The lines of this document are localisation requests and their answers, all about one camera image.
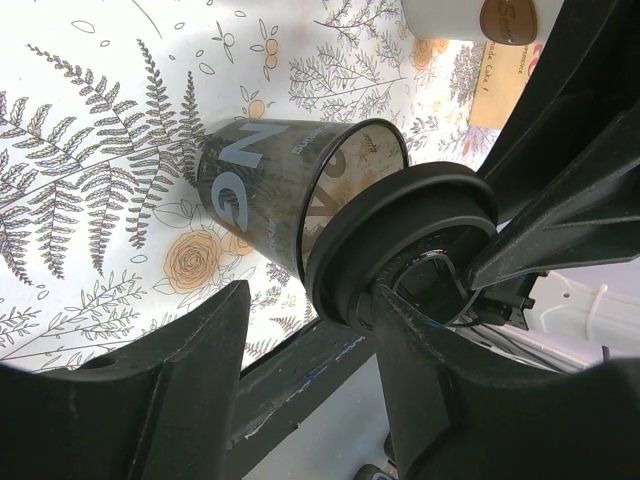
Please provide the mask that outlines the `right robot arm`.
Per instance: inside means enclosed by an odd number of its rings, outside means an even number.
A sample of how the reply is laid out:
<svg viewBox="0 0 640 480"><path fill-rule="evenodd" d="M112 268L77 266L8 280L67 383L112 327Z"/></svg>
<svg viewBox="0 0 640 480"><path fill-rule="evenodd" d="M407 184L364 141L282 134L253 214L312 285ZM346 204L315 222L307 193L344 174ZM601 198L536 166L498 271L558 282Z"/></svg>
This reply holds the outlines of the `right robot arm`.
<svg viewBox="0 0 640 480"><path fill-rule="evenodd" d="M474 288L530 281L530 330L639 353L639 300L566 276L639 259L639 5L567 1L479 169L502 231Z"/></svg>

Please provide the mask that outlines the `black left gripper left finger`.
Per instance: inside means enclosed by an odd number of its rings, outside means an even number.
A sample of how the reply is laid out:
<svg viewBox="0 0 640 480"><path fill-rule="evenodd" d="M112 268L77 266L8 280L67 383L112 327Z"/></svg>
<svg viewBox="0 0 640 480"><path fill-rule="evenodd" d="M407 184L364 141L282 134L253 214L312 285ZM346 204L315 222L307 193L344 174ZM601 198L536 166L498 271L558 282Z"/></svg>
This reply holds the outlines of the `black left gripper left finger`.
<svg viewBox="0 0 640 480"><path fill-rule="evenodd" d="M234 281L76 370L1 369L5 479L218 479L248 330Z"/></svg>

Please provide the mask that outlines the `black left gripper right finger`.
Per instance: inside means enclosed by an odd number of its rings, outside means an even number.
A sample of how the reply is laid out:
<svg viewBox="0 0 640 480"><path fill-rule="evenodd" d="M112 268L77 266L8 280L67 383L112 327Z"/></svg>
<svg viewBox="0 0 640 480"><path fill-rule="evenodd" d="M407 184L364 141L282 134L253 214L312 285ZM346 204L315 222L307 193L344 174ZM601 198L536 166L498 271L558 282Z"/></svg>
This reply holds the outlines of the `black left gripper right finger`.
<svg viewBox="0 0 640 480"><path fill-rule="evenodd" d="M558 374L436 325L386 287L373 305L401 478L638 477L637 360Z"/></svg>

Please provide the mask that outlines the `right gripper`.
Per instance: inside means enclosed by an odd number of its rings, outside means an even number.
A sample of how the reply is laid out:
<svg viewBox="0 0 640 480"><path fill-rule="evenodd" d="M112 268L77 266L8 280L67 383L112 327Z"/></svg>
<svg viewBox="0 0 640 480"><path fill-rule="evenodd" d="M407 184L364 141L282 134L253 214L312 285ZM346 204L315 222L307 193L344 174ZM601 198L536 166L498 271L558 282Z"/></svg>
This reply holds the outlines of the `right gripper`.
<svg viewBox="0 0 640 480"><path fill-rule="evenodd" d="M549 182L637 99L623 70L639 46L636 1L567 1L479 170L494 188ZM607 127L467 270L473 289L639 256L639 108Z"/></svg>

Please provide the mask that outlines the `black cup lid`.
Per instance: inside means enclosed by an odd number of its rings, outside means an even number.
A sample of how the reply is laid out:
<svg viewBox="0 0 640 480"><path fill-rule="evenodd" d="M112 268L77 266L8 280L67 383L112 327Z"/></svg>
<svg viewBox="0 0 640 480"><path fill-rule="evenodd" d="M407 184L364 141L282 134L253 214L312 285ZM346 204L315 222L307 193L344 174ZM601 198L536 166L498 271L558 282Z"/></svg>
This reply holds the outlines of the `black cup lid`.
<svg viewBox="0 0 640 480"><path fill-rule="evenodd" d="M496 236L497 220L495 194L470 168L402 169L329 221L312 247L305 288L322 319L361 334L374 326L376 285L447 326L479 295L462 271Z"/></svg>

